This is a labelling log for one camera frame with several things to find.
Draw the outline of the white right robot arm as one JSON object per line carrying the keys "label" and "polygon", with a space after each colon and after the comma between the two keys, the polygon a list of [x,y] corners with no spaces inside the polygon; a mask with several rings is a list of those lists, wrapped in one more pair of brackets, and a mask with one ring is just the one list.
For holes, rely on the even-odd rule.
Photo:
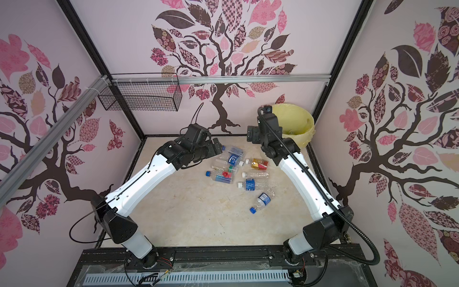
{"label": "white right robot arm", "polygon": [[353,216],[343,208],[317,180],[291,138],[282,138],[282,128],[275,114],[258,111],[257,126],[247,127],[247,141],[260,144],[265,155],[274,161],[292,181],[305,201],[313,222],[286,242],[292,255],[319,251],[345,235],[349,224],[344,217]]}

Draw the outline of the small bottle blue cap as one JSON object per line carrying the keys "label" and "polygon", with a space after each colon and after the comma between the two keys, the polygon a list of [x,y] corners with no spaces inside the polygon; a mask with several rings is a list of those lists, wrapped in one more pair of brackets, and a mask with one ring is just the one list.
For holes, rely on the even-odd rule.
{"label": "small bottle blue cap", "polygon": [[264,209],[267,205],[269,205],[273,198],[275,197],[275,193],[273,190],[267,190],[262,192],[253,202],[252,206],[250,207],[251,214],[256,214],[261,209]]}

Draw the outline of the Fiji bottle red flower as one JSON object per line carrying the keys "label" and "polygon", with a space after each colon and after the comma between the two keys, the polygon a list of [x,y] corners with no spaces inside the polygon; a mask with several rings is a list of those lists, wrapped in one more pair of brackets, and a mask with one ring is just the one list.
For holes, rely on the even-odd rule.
{"label": "Fiji bottle red flower", "polygon": [[233,182],[233,174],[227,171],[212,170],[206,171],[205,175],[212,178],[216,182],[231,184]]}

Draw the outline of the bottle blue label white cap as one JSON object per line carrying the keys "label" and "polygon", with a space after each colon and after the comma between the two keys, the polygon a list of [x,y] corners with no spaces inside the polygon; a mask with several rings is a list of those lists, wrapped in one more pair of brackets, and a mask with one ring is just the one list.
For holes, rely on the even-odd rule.
{"label": "bottle blue label white cap", "polygon": [[237,183],[237,187],[245,191],[265,191],[271,188],[268,179],[247,178]]}

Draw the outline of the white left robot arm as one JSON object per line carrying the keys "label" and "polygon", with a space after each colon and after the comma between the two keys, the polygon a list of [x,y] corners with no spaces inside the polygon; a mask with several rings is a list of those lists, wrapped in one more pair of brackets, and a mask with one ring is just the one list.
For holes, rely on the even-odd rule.
{"label": "white left robot arm", "polygon": [[199,163],[220,154],[222,145],[217,138],[197,143],[180,137],[166,142],[150,162],[120,188],[104,198],[92,200],[96,221],[114,243],[124,246],[136,258],[154,259],[157,252],[153,244],[141,233],[130,214],[161,181],[191,162]]}

